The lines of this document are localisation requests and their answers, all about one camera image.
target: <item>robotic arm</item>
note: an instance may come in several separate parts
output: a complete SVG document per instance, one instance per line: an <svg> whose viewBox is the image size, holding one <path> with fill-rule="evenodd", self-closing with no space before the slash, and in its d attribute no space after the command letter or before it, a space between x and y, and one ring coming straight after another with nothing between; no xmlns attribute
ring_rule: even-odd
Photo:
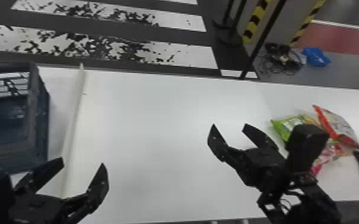
<svg viewBox="0 0 359 224"><path fill-rule="evenodd" d="M109 191L107 170L102 164L86 193L72 198L37 194L64 167L56 158L34 168L13 188L0 172L0 224L76 224L99 207Z"/></svg>
<svg viewBox="0 0 359 224"><path fill-rule="evenodd" d="M215 125L208 145L220 161L236 170L245 185L262 192L257 203L271 223L341 223L335 202L310 174L313 161L329 138L328 133L314 125L295 127L286 145L287 159L261 130L245 125L243 133L257 148L238 150L228 146ZM287 211L281 204L284 195L294 195L301 203Z"/></svg>

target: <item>white table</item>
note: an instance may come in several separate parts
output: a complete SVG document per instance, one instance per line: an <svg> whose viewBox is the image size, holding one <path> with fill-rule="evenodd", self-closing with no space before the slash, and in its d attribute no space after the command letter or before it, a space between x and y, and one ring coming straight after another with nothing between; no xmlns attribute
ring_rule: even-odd
<svg viewBox="0 0 359 224"><path fill-rule="evenodd" d="M66 133L70 120L75 115L78 101L81 98L84 74L78 68L62 69L39 66L39 75L50 94L49 108L49 159L61 157ZM17 183L26 173L12 176L13 184ZM41 194L61 195L63 175L59 174L48 182L40 191Z"/></svg>
<svg viewBox="0 0 359 224"><path fill-rule="evenodd" d="M110 192L83 224L262 217L259 192L211 153L209 129L215 123L231 146L249 148L241 133L249 123L282 146L270 119L311 104L343 115L359 136L359 91L88 71L63 195L83 193L104 162ZM359 200L353 158L319 179L334 200Z"/></svg>

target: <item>hazard stripe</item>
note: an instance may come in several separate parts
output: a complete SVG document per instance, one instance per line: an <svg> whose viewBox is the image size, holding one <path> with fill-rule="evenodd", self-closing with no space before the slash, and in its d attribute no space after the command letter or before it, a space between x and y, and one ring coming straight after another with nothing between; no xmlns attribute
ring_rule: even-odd
<svg viewBox="0 0 359 224"><path fill-rule="evenodd" d="M309 26L310 22L312 22L312 20L314 19L314 17L316 16L316 14L320 10L320 8L324 5L325 2L326 2L326 0L318 0L316 2L316 4L313 6L311 13L304 20L304 23L301 26L301 28L295 33L289 46L291 46L291 47L295 46L295 44L297 43L299 38L301 38L301 36L304 34L305 29Z"/></svg>
<svg viewBox="0 0 359 224"><path fill-rule="evenodd" d="M253 34L258 30L258 26L272 0L260 0L256 5L256 8L246 26L246 30L243 33L243 42L249 43L252 40Z"/></svg>

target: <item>red floor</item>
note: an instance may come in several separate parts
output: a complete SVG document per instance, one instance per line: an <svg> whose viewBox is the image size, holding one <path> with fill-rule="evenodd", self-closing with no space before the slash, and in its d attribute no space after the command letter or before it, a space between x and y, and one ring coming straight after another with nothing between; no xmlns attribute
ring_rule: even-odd
<svg viewBox="0 0 359 224"><path fill-rule="evenodd" d="M359 55L359 30L312 23L295 47Z"/></svg>

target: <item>colorful snack bag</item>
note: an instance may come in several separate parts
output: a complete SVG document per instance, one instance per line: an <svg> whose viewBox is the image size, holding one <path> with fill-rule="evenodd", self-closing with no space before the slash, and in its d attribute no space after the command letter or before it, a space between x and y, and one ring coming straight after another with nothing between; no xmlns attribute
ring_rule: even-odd
<svg viewBox="0 0 359 224"><path fill-rule="evenodd" d="M313 162L311 172L314 176L317 176L323 165L326 163L330 163L338 158L337 143L333 140L328 140L326 147L321 152L320 156Z"/></svg>
<svg viewBox="0 0 359 224"><path fill-rule="evenodd" d="M327 130L332 139L359 149L358 138L352 127L343 117L317 105L313 105L313 108L318 114L321 125Z"/></svg>
<svg viewBox="0 0 359 224"><path fill-rule="evenodd" d="M344 157L344 156L350 156L353 155L353 152L356 150L354 147L350 147L349 145L345 145L339 142L336 142L334 144L335 147L335 153L337 154L337 157Z"/></svg>
<svg viewBox="0 0 359 224"><path fill-rule="evenodd" d="M291 135L291 131L296 125L314 124L319 126L314 119L310 118L306 114L289 117L288 119L284 120L270 120L270 122L273 124L274 129L281 135L285 142L288 141L289 136Z"/></svg>

